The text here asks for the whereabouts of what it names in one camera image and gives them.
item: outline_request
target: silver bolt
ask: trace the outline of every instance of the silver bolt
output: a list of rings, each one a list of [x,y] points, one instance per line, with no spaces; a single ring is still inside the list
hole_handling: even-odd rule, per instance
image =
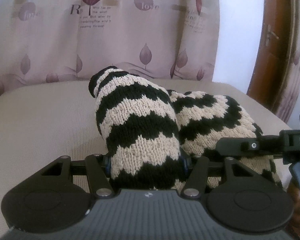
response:
[[[187,188],[183,193],[188,197],[195,197],[199,195],[199,190],[195,188]]]
[[[100,188],[96,191],[96,194],[99,197],[108,197],[111,195],[111,193],[112,193],[112,191],[108,188]]]

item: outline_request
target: wooden door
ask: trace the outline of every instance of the wooden door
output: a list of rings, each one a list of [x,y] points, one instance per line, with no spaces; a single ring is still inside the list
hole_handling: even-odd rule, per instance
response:
[[[265,0],[256,65],[247,95],[272,110],[287,68],[291,0]]]

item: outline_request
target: hand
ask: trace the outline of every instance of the hand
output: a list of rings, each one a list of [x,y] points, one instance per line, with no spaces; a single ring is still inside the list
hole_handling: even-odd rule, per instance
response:
[[[300,228],[300,189],[290,181],[287,193],[292,197],[294,202],[294,212],[291,218],[291,225],[295,228]]]

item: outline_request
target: beige bed surface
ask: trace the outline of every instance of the beige bed surface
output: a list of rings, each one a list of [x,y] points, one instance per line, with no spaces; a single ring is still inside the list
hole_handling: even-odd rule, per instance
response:
[[[265,134],[289,129],[280,119],[234,87],[221,83],[155,80],[178,92],[205,91],[235,98]],[[61,155],[73,160],[106,153],[95,123],[88,81],[23,87],[0,97],[0,203],[12,187]],[[287,168],[279,175],[286,184]],[[0,210],[0,236],[8,229]]]

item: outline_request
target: folded knit fabric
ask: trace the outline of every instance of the folded knit fabric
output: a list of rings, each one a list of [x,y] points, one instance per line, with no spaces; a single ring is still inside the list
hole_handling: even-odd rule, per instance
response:
[[[213,96],[204,92],[185,94],[168,90],[176,113],[181,148],[189,155],[204,155],[210,161],[222,161],[215,150],[217,141],[222,137],[249,137],[262,135],[248,113],[229,96]],[[273,156],[239,159],[264,178],[282,187],[276,173]],[[210,191],[219,185],[220,178],[208,178]]]
[[[113,155],[114,190],[179,188],[186,177],[165,88],[111,66],[91,78],[89,91],[96,98],[98,130]]]

